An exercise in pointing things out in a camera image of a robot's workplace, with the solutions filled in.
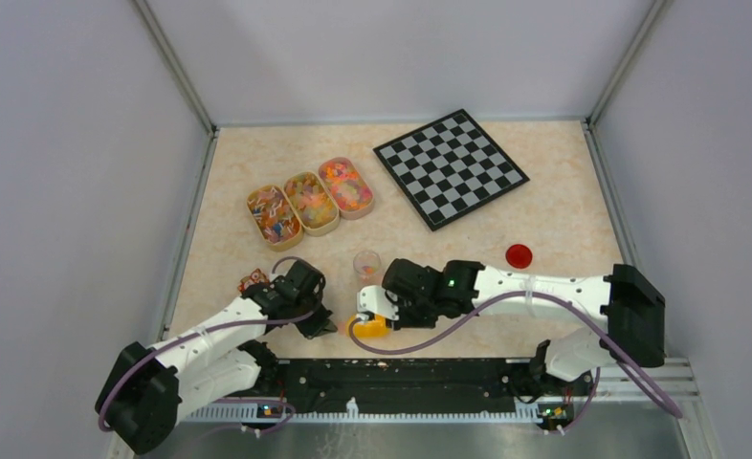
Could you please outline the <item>yellow plastic scoop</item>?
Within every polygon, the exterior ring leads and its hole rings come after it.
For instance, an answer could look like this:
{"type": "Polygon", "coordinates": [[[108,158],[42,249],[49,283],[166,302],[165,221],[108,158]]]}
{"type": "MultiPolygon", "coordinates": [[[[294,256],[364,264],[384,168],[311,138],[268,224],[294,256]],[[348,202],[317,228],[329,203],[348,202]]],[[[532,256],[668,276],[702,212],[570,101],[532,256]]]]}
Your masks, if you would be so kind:
{"type": "Polygon", "coordinates": [[[348,337],[376,339],[386,337],[391,329],[383,316],[355,315],[344,325],[343,331],[348,337]]]}

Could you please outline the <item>clear glass jar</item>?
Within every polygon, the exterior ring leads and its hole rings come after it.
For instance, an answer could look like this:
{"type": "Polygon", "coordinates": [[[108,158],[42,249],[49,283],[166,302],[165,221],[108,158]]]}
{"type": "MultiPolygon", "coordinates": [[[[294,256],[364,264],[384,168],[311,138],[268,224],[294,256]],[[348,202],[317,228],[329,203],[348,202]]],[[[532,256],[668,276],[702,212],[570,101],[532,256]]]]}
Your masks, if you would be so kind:
{"type": "Polygon", "coordinates": [[[359,251],[353,258],[353,269],[361,286],[380,285],[382,282],[382,259],[371,250],[359,251]]]}

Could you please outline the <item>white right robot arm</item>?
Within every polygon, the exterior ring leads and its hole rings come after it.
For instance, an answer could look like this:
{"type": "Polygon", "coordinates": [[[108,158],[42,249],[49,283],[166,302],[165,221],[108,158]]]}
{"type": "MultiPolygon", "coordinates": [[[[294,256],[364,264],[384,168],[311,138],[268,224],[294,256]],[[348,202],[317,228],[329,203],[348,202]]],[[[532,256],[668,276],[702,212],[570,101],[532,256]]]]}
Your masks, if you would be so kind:
{"type": "Polygon", "coordinates": [[[532,383],[544,394],[558,393],[591,368],[613,362],[656,368],[665,361],[665,297],[627,264],[606,275],[554,277],[466,260],[436,270],[397,258],[381,285],[361,290],[357,309],[393,330],[432,329],[441,317],[576,321],[580,329],[548,339],[531,364],[532,383]]]}

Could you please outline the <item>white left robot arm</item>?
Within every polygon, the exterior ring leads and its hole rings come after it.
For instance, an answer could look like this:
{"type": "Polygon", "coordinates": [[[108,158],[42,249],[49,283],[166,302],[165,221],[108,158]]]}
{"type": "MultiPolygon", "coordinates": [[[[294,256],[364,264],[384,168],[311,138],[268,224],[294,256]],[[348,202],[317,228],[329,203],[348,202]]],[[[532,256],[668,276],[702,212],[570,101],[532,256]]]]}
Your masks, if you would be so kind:
{"type": "Polygon", "coordinates": [[[276,386],[276,358],[260,342],[293,325],[306,339],[335,331],[325,275],[299,257],[284,274],[251,283],[214,316],[168,339],[120,351],[95,402],[98,427],[135,453],[159,446],[192,412],[235,392],[276,386]]]}

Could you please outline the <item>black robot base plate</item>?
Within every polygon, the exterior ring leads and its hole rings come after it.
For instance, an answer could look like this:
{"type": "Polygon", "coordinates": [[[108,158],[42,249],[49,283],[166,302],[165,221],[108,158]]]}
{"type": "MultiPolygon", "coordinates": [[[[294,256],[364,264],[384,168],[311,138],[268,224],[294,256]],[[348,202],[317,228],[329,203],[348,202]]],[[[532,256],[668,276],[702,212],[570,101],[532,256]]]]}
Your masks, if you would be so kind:
{"type": "Polygon", "coordinates": [[[511,413],[543,397],[588,395],[588,372],[572,382],[534,377],[526,360],[292,359],[267,364],[236,398],[270,398],[300,414],[341,413],[354,401],[364,414],[511,413]]]}

